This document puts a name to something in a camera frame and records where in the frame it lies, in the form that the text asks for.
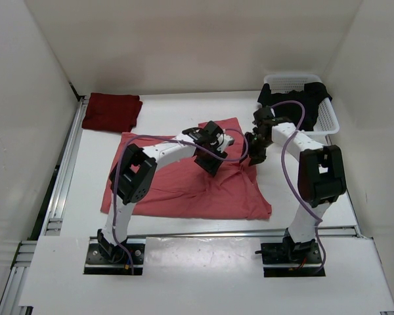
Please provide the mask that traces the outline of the pink t shirt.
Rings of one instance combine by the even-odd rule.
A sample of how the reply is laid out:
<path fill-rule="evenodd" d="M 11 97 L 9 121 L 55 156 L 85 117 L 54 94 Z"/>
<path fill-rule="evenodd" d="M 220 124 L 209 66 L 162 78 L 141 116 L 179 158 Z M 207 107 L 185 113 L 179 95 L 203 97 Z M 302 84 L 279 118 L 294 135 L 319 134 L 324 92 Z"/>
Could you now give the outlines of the pink t shirt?
<path fill-rule="evenodd" d="M 257 184 L 257 169 L 248 160 L 239 162 L 244 139 L 238 119 L 217 122 L 234 138 L 215 176 L 194 158 L 163 167 L 154 175 L 149 193 L 136 204 L 134 215 L 186 219 L 267 220 L 272 207 Z"/>

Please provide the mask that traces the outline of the dark red t shirt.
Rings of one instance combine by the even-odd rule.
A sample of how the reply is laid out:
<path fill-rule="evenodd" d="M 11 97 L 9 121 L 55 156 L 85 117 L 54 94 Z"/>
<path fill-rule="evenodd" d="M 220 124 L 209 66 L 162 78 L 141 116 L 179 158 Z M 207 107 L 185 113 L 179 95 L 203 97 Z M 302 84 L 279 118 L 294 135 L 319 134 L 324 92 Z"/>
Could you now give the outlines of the dark red t shirt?
<path fill-rule="evenodd" d="M 142 108 L 140 96 L 91 93 L 82 128 L 111 133 L 130 132 Z"/>

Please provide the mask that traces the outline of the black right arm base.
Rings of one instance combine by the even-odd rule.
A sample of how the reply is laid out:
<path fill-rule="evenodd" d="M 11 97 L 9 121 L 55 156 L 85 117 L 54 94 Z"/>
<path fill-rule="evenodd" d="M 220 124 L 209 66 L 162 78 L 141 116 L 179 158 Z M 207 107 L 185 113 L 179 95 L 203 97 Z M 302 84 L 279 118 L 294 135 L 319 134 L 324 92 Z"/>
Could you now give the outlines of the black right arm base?
<path fill-rule="evenodd" d="M 294 243 L 284 236 L 279 243 L 261 243 L 255 251 L 261 256 L 265 278 L 325 277 L 324 259 L 316 240 Z"/>

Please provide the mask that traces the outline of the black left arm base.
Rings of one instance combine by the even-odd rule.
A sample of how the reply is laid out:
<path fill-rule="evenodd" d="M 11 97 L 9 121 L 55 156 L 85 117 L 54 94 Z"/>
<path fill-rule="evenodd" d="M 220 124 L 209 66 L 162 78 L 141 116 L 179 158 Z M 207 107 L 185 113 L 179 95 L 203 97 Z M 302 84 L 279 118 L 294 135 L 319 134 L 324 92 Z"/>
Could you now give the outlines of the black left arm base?
<path fill-rule="evenodd" d="M 114 255 L 109 255 L 99 244 L 97 238 L 90 238 L 83 273 L 87 275 L 117 275 L 117 276 L 141 276 L 144 267 L 145 246 L 144 238 L 129 238 L 122 245 L 128 250 L 128 254 L 117 247 Z"/>

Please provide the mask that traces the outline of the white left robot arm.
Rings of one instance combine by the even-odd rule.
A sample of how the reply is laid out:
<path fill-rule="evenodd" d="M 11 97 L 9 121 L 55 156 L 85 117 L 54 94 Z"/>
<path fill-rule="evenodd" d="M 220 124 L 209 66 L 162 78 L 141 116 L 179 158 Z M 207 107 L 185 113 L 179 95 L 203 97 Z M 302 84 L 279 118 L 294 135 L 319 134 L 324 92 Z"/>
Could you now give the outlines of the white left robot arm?
<path fill-rule="evenodd" d="M 227 158 L 226 149 L 234 139 L 225 134 L 213 121 L 205 127 L 193 127 L 173 138 L 151 136 L 160 143 L 140 147 L 134 136 L 121 151 L 110 173 L 112 201 L 104 228 L 97 232 L 100 254 L 111 263 L 128 256 L 127 228 L 136 204 L 150 191 L 154 175 L 160 169 L 186 158 L 195 162 L 210 175 L 215 175 Z"/>

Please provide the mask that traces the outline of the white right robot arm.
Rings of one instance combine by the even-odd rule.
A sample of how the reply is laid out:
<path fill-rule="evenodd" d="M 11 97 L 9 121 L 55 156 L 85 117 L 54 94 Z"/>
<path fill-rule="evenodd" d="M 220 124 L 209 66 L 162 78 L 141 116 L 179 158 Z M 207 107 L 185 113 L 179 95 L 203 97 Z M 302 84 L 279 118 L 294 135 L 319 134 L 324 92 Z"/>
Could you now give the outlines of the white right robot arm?
<path fill-rule="evenodd" d="M 255 127 L 245 134 L 249 164 L 263 163 L 267 148 L 280 145 L 282 171 L 299 202 L 282 245 L 282 256 L 295 263 L 311 248 L 326 210 L 346 192 L 341 149 L 313 140 L 288 118 L 275 117 L 270 107 L 259 108 L 253 116 Z"/>

